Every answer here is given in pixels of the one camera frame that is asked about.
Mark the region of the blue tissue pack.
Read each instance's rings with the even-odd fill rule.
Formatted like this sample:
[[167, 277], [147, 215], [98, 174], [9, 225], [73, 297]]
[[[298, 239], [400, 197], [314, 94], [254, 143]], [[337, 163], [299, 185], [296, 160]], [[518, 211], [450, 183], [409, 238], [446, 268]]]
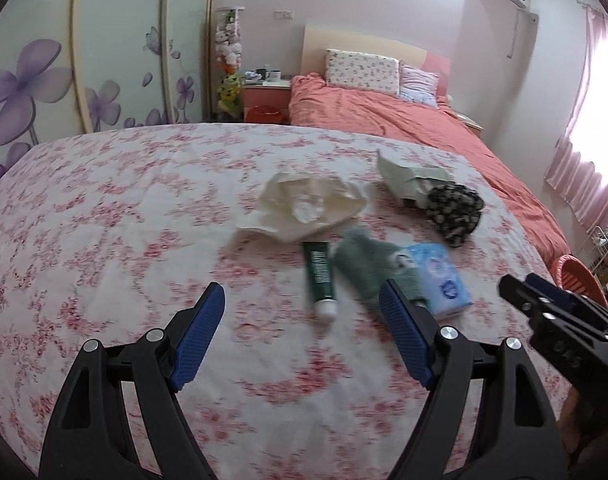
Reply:
[[434, 318], [451, 318], [473, 304], [447, 249], [436, 243], [413, 244], [404, 248], [416, 266], [426, 307]]

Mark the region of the black floral sock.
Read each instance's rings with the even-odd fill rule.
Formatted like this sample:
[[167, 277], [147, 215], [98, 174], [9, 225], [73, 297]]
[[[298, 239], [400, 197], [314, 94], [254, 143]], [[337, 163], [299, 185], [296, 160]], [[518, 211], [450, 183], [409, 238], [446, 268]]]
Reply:
[[463, 245], [478, 227], [485, 203], [473, 188], [455, 182], [438, 185], [426, 198], [426, 218], [451, 248]]

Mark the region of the green smiley sock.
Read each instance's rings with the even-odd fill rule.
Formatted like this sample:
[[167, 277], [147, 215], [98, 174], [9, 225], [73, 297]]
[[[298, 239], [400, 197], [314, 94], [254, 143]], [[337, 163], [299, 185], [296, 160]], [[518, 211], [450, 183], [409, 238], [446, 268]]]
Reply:
[[359, 301], [379, 318], [380, 288], [387, 280], [393, 280], [410, 302], [418, 302], [421, 307], [428, 305], [417, 263], [406, 249], [376, 240], [365, 229], [347, 230], [334, 250], [332, 261]]

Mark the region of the grey plastic mailer bag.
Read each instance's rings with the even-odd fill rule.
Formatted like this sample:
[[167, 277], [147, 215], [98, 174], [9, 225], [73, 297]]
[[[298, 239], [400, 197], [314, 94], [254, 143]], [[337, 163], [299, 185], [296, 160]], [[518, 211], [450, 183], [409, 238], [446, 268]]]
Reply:
[[410, 203], [420, 209], [426, 209], [429, 194], [434, 188], [452, 180], [444, 168], [400, 166], [386, 158], [382, 151], [377, 154], [377, 170], [399, 203]]

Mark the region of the green tube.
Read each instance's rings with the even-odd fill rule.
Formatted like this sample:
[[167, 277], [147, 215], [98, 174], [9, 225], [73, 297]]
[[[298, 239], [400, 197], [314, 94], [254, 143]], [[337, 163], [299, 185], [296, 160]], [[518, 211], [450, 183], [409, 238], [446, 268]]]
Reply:
[[326, 242], [304, 242], [302, 244], [310, 299], [313, 312], [321, 323], [331, 323], [338, 314], [338, 300]]

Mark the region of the white paper bag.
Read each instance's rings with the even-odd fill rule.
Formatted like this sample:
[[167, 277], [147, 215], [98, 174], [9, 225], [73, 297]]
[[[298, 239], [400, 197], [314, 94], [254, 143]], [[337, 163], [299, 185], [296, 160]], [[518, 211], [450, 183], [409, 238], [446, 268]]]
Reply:
[[267, 182], [238, 229], [294, 243], [350, 220], [366, 205], [362, 191], [339, 177], [280, 172]]

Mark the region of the orange laundry basket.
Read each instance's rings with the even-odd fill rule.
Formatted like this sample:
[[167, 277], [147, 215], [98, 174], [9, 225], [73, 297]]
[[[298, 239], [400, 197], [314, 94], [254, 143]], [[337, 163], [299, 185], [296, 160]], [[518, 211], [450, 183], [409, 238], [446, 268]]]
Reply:
[[600, 283], [581, 260], [572, 255], [563, 255], [554, 260], [550, 274], [558, 287], [586, 296], [608, 309], [608, 300]]

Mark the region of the pink curtain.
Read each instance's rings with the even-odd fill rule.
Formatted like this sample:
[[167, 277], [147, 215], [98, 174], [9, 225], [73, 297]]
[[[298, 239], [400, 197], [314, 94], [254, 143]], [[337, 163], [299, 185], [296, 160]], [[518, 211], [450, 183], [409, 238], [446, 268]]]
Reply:
[[608, 16], [586, 6], [580, 86], [545, 182], [586, 229], [608, 226]]

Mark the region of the right wooden nightstand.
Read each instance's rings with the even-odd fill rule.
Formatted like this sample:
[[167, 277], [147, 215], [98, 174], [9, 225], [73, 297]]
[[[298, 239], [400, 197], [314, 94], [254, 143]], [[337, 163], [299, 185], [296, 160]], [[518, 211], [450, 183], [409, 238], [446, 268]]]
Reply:
[[479, 125], [475, 120], [471, 119], [465, 114], [456, 113], [455, 117], [458, 118], [473, 134], [480, 136], [483, 132], [483, 127]]

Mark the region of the floral white bedspread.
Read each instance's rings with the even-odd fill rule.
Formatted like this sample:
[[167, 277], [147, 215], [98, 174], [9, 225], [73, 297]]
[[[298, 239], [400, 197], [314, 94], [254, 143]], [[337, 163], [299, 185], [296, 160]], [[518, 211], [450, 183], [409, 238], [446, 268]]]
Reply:
[[91, 133], [32, 148], [0, 179], [0, 433], [36, 468], [78, 349], [125, 344], [192, 306], [208, 283], [226, 311], [197, 378], [179, 393], [223, 479], [382, 479], [426, 392], [386, 328], [336, 283], [336, 319], [313, 317], [302, 249], [241, 229], [275, 175], [339, 177], [366, 196], [358, 223], [379, 240], [433, 242], [400, 209], [379, 154], [445, 168], [483, 197], [450, 255], [473, 304], [474, 340], [528, 336], [497, 295], [507, 273], [545, 274], [568, 251], [556, 222], [495, 170], [424, 144], [278, 126], [201, 124]]

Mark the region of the striped pink pillow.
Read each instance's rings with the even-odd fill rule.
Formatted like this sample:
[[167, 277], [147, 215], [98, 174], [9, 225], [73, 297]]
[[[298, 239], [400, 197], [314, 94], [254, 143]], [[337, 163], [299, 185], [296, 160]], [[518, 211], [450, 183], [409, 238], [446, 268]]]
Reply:
[[403, 101], [437, 108], [436, 92], [439, 82], [439, 74], [425, 72], [405, 63], [400, 64], [400, 98]]

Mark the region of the floral white pillow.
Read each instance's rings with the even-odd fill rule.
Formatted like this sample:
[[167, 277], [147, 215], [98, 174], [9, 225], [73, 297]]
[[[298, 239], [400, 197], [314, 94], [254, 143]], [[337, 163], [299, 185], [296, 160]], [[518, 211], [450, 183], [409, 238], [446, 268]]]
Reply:
[[328, 49], [325, 78], [333, 87], [398, 96], [400, 61], [384, 55]]

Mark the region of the coral red duvet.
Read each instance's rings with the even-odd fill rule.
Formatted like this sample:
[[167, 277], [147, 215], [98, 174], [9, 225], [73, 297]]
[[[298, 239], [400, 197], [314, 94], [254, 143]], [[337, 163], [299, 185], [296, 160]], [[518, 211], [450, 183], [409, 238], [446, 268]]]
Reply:
[[432, 108], [378, 92], [333, 87], [311, 73], [292, 79], [289, 113], [298, 127], [370, 134], [464, 156], [520, 222], [544, 263], [571, 251], [549, 209], [443, 102]]

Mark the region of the pink nightstand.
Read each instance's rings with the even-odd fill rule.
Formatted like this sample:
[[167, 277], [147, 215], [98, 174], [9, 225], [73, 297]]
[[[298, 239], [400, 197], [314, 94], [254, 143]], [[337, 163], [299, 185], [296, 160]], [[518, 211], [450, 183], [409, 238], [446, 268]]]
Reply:
[[251, 124], [290, 122], [291, 83], [288, 80], [263, 81], [242, 86], [243, 119]]

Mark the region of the beige pink headboard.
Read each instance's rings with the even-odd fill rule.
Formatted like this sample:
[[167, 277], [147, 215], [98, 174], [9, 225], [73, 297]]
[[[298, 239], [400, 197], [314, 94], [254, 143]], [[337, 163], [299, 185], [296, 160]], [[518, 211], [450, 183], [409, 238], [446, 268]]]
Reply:
[[311, 24], [304, 27], [300, 75], [309, 73], [323, 75], [328, 49], [389, 56], [425, 72], [437, 73], [440, 75], [440, 80], [436, 93], [438, 96], [447, 96], [450, 73], [449, 58], [394, 39]]

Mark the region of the wardrobe with purple flowers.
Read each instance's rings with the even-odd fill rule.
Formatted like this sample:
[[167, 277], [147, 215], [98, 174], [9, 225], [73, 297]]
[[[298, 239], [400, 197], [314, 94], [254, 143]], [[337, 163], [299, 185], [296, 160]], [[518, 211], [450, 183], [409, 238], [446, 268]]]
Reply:
[[202, 122], [211, 0], [0, 0], [0, 178], [31, 148]]

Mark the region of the plush toy hanging organiser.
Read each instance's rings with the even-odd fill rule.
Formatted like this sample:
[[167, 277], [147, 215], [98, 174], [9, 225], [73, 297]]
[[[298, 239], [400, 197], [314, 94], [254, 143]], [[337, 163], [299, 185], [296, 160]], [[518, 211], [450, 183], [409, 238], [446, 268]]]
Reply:
[[226, 6], [217, 10], [214, 49], [217, 74], [216, 108], [220, 118], [242, 117], [242, 42], [240, 14], [243, 6]]

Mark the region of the wall power socket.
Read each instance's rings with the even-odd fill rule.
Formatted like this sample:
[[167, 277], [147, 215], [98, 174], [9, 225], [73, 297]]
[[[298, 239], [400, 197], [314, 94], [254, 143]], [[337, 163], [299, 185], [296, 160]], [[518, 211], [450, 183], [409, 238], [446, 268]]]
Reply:
[[293, 11], [276, 10], [274, 12], [274, 19], [275, 20], [293, 20], [294, 19], [294, 12]]

